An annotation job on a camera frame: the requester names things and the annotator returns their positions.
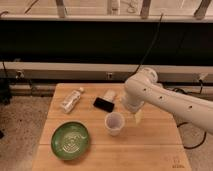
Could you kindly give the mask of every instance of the wooden tabletop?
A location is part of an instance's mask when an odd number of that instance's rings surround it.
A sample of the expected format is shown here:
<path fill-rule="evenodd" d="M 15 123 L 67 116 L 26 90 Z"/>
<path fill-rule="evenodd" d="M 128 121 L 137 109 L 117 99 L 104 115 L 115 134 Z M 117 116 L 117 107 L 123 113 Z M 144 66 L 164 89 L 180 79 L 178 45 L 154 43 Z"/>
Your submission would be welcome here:
<path fill-rule="evenodd" d="M 70 114 L 59 104 L 72 90 L 84 87 L 85 93 Z M 93 106 L 96 97 L 112 89 L 117 93 L 114 111 L 122 113 L 126 124 L 119 136 L 112 137 L 104 127 L 106 112 Z M 120 103 L 123 84 L 58 84 L 40 139 L 33 171 L 171 171 L 191 170 L 175 121 L 171 114 L 145 104 L 142 120 Z M 61 161 L 51 151 L 51 136 L 67 121 L 80 121 L 90 134 L 90 148 L 78 159 Z"/>

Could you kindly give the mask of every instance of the gray floor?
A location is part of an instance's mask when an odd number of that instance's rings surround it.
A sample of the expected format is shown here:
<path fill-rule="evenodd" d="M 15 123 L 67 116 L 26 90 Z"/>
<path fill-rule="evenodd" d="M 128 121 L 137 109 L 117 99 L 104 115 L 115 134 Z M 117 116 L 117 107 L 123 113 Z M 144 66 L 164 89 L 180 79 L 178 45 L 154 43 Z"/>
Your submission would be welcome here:
<path fill-rule="evenodd" d="M 8 106 L 0 105 L 0 170 L 29 171 L 51 102 L 50 97 L 13 97 Z M 187 146 L 202 139 L 203 132 L 191 124 L 180 129 Z M 213 170 L 213 136 L 194 150 L 186 150 L 193 171 Z"/>

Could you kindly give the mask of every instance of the green plate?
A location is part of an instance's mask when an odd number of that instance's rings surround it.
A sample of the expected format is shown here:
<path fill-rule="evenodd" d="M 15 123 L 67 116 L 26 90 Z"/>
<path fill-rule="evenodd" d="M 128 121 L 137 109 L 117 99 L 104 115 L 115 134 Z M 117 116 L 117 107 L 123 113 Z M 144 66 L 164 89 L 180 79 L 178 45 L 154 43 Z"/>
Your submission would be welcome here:
<path fill-rule="evenodd" d="M 79 122 L 67 122 L 54 132 L 51 140 L 53 153 L 62 160 L 72 160 L 83 154 L 89 146 L 87 128 Z"/>

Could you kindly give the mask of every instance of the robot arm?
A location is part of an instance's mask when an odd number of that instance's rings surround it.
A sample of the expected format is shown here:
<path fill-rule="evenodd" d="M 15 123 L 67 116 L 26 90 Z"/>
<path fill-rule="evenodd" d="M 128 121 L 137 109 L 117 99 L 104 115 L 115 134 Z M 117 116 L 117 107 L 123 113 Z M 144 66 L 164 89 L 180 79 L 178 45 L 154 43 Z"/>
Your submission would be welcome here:
<path fill-rule="evenodd" d="M 155 85 L 157 80 L 157 73 L 151 68 L 127 79 L 123 105 L 136 113 L 146 101 L 213 134 L 213 102 L 166 90 Z"/>

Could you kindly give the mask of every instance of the power outlet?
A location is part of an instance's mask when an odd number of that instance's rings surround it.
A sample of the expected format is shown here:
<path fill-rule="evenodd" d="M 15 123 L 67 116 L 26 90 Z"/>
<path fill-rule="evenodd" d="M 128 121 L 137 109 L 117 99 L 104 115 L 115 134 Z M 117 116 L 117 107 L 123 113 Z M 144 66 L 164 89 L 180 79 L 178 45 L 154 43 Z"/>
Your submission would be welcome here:
<path fill-rule="evenodd" d="M 107 80 L 114 80 L 114 73 L 113 72 L 107 72 L 106 73 L 106 79 Z"/>
<path fill-rule="evenodd" d="M 23 70 L 17 70 L 16 71 L 16 79 L 22 79 L 24 78 L 24 71 Z"/>

